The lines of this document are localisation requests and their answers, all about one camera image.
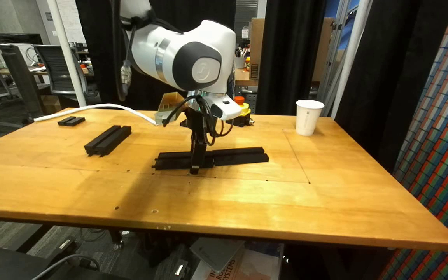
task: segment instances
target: black curtain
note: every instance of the black curtain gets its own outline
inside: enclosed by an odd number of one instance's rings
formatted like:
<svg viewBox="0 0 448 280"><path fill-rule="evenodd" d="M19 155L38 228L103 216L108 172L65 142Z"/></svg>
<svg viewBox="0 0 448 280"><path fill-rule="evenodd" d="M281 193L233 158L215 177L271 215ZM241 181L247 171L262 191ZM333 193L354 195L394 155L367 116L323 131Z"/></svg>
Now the black curtain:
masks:
<svg viewBox="0 0 448 280"><path fill-rule="evenodd" d="M448 1L373 0L336 122L392 172L448 25Z"/></svg>
<svg viewBox="0 0 448 280"><path fill-rule="evenodd" d="M325 8L325 0L267 2L257 114L295 115L295 101L309 97Z"/></svg>
<svg viewBox="0 0 448 280"><path fill-rule="evenodd" d="M133 71L126 101L117 97L112 49L112 7L109 0L76 0L82 32L89 48L101 100L136 110L157 110L162 95L177 91L150 76ZM158 18L183 32L208 19L233 29L236 0L156 0L151 6Z"/></svg>

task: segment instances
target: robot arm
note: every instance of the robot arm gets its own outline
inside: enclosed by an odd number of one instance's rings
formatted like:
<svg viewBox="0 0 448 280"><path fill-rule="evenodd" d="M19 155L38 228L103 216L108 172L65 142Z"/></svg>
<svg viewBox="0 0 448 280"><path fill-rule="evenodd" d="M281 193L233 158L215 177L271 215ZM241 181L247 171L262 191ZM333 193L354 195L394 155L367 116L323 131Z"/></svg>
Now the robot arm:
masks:
<svg viewBox="0 0 448 280"><path fill-rule="evenodd" d="M146 18L151 10L148 0L122 0L120 16L127 21L135 16ZM131 64L145 74L183 91L201 94L215 117L234 119L241 113L226 92L233 69L235 33L229 28L203 21L184 34L148 24L128 32Z"/></svg>

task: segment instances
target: colorful mosaic wall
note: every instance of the colorful mosaic wall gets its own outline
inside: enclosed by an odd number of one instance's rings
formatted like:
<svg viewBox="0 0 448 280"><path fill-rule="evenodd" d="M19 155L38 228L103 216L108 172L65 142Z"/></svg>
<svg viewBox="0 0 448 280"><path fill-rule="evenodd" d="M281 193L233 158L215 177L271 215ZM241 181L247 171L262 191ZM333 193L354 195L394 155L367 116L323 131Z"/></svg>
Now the colorful mosaic wall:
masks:
<svg viewBox="0 0 448 280"><path fill-rule="evenodd" d="M448 28L394 176L448 227ZM448 253L398 250L383 280L448 280Z"/></svg>

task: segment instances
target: cup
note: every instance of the cup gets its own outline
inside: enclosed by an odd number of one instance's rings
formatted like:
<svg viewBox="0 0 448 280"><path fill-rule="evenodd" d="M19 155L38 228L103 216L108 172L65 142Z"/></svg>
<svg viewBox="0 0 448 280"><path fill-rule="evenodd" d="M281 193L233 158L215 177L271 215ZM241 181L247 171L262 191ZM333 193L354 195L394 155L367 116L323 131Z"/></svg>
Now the cup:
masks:
<svg viewBox="0 0 448 280"><path fill-rule="evenodd" d="M245 57L234 57L234 66L236 67L236 69L245 68Z"/></svg>
<svg viewBox="0 0 448 280"><path fill-rule="evenodd" d="M297 101L297 133L310 136L316 129L320 112L324 108L322 102L310 99Z"/></svg>

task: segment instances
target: computer monitor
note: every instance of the computer monitor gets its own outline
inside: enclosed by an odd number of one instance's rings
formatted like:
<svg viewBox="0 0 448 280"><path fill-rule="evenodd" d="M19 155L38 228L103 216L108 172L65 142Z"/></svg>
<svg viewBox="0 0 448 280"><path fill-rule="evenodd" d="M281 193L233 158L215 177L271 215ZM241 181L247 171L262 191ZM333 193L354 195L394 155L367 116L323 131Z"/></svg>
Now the computer monitor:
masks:
<svg viewBox="0 0 448 280"><path fill-rule="evenodd" d="M0 43L30 43L34 45L42 45L40 34L23 33L0 33Z"/></svg>

